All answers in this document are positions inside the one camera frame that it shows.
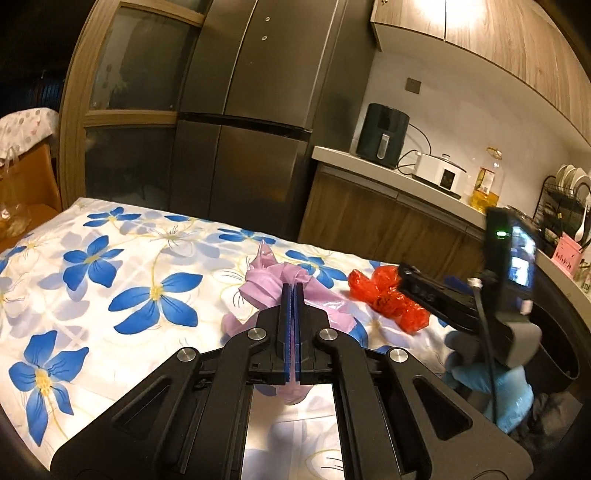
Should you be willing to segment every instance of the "white plate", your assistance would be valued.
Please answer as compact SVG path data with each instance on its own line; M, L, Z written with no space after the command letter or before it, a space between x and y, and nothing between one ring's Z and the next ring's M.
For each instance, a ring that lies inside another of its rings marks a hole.
M562 177L564 176L564 171L566 170L566 167L568 165L566 163L563 163L560 168L558 169L558 172L556 172L556 185L560 185L560 181L562 180Z
M585 171L582 168L577 168L577 170L573 176L573 180L570 182L570 188L573 189L573 193L575 193L577 191L578 186L581 185L582 183L586 183L587 185L590 185L591 179L589 178L589 176L585 173ZM587 194L589 194L589 191L585 187L581 187L581 188L585 189L585 191L587 191Z
M574 177L574 174L576 173L576 171L577 171L577 168L573 165L569 165L568 167L566 167L566 169L564 171L564 176L560 180L560 186L562 188L564 188L564 189L570 188L570 184L573 181L573 177Z

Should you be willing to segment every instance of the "chair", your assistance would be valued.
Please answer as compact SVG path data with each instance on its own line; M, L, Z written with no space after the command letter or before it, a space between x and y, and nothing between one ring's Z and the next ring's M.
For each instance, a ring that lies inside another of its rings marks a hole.
M21 176L25 188L20 192L19 200L29 207L31 223L19 236L0 241L0 252L14 247L31 230L54 218L61 212L60 192L51 168L51 154L47 140L19 157L18 164L10 167Z

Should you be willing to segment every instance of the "wall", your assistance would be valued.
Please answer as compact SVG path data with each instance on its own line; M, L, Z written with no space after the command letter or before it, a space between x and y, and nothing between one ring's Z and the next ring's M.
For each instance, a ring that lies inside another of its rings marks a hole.
M422 82L419 95L405 90L407 78ZM468 197L488 146L503 153L505 184L499 204L533 215L544 178L571 163L563 143L546 126L503 97L453 73L399 54L376 52L351 146L354 153L369 103L407 113L429 137L433 155L446 153L466 169ZM428 153L424 138L408 128L402 152ZM407 157L412 163L414 155Z

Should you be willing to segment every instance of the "black air fryer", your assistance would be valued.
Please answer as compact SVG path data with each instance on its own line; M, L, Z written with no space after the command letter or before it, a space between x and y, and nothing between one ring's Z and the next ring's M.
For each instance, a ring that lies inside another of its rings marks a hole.
M389 168L396 167L409 120L408 115L400 110L370 103L359 136L357 155Z

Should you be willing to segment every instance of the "camera screen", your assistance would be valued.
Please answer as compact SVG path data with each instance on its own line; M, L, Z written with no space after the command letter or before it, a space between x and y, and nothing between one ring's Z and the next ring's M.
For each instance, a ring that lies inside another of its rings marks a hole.
M535 241L519 226L514 226L511 233L509 280L531 288L535 270Z

